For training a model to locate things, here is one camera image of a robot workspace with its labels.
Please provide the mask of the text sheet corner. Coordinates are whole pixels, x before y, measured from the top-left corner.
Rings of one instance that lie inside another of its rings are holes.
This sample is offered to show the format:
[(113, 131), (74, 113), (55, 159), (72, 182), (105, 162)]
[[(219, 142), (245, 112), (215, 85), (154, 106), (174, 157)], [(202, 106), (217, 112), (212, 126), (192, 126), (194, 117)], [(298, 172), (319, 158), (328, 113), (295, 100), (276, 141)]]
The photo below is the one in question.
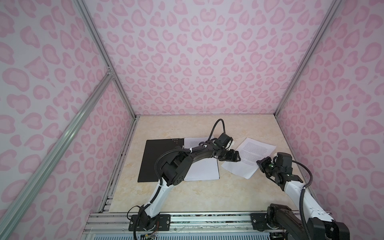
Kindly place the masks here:
[(276, 146), (246, 138), (237, 148), (241, 161), (224, 162), (222, 168), (236, 176), (249, 179), (259, 168), (257, 161), (269, 157), (275, 149)]

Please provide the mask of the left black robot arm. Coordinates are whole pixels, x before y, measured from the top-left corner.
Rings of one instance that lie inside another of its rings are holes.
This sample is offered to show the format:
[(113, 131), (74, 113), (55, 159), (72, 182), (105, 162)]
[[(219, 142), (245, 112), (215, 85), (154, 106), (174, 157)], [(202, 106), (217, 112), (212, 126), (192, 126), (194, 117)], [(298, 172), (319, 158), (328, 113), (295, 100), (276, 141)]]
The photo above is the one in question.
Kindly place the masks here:
[(184, 181), (191, 166), (204, 159), (215, 158), (222, 162), (241, 161), (239, 151), (230, 149), (233, 138), (222, 133), (219, 138), (200, 142), (196, 147), (176, 147), (160, 155), (155, 161), (155, 174), (159, 181), (149, 201), (139, 207), (137, 215), (131, 217), (132, 231), (139, 228), (150, 231), (159, 224), (159, 215), (172, 189)]

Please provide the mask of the large text sheet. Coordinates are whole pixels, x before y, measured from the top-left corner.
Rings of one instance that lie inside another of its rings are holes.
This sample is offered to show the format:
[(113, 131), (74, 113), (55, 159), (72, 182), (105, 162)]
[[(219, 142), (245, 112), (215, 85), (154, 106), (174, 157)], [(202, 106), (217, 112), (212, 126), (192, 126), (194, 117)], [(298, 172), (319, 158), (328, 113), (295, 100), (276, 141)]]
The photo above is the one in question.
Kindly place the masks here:
[[(184, 138), (184, 148), (194, 148), (201, 142), (205, 142), (205, 138)], [(218, 161), (215, 158), (203, 159), (191, 165), (185, 181), (210, 181), (219, 180), (219, 166)]]

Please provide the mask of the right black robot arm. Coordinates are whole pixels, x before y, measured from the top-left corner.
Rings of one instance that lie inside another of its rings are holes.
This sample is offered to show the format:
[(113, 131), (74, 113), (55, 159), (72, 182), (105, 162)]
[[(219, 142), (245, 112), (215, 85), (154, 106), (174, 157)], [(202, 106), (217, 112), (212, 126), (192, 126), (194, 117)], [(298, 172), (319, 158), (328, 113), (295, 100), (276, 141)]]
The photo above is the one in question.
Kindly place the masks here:
[(268, 180), (274, 182), (286, 193), (299, 210), (280, 204), (270, 204), (264, 214), (251, 214), (253, 229), (284, 230), (287, 240), (348, 240), (350, 230), (346, 224), (337, 222), (307, 191), (313, 182), (313, 174), (304, 164), (297, 162), (309, 174), (307, 183), (293, 173), (293, 157), (278, 152), (273, 158), (257, 161), (259, 169)]

